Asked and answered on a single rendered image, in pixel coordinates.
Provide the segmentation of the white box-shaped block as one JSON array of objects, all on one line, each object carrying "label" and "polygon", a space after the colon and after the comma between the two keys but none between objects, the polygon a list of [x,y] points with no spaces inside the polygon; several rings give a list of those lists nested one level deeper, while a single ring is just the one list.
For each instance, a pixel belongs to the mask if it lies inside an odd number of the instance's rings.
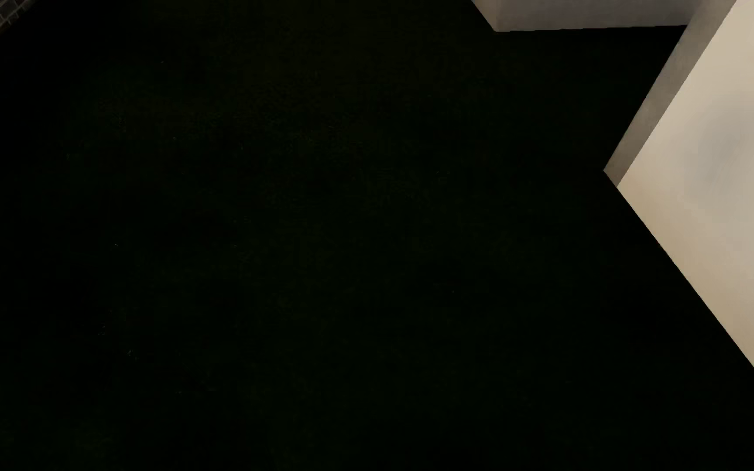
[{"label": "white box-shaped block", "polygon": [[473,0],[496,32],[686,25],[701,0]]}]

